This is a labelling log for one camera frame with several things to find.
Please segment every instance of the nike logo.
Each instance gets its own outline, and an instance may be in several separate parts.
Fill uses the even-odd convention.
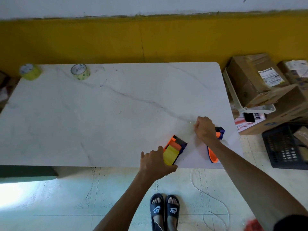
[[[160,206],[157,206],[157,207],[154,208],[154,210],[153,210],[154,213],[159,213],[159,211],[160,211]]]
[[[170,212],[175,214],[177,212],[177,208],[170,208]]]

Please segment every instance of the white plastic tray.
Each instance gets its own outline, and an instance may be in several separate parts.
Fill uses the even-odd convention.
[[[237,109],[240,113],[265,113],[269,114],[271,112],[274,112],[276,110],[275,106],[273,104],[267,104],[267,105],[262,105],[258,107],[253,107],[251,109],[248,109],[247,107],[243,107],[236,95],[236,92],[234,90],[234,87],[231,83],[231,80],[229,78],[229,75],[227,73],[227,70],[225,69],[224,72],[222,72],[222,75],[224,76],[225,82],[228,86],[228,89],[230,91],[230,94],[233,98],[234,102],[234,108]]]

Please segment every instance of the yellow wall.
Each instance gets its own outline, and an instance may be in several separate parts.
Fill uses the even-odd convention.
[[[216,61],[266,52],[308,59],[308,12],[0,22],[0,70],[24,63]]]

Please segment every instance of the white wall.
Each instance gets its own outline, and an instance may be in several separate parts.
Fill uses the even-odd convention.
[[[308,9],[308,0],[0,0],[0,19]]]

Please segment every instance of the black sleeve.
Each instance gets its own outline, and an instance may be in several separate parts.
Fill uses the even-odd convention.
[[[282,230],[308,230],[308,217],[302,215],[291,215],[283,218],[274,226],[274,231]]]

